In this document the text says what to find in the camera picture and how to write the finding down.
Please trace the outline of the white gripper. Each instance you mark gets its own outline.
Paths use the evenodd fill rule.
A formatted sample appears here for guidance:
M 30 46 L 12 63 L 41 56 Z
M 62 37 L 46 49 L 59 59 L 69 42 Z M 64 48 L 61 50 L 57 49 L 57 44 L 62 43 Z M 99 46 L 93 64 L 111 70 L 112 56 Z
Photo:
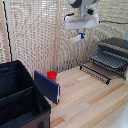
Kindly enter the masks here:
M 99 16 L 97 14 L 94 15 L 86 15 L 84 19 L 77 19 L 74 15 L 65 17 L 65 28 L 69 30 L 68 38 L 74 37 L 73 30 L 70 29 L 84 29 L 84 28 L 94 28 L 99 25 Z M 84 39 L 85 30 L 79 33 L 81 35 L 81 39 Z

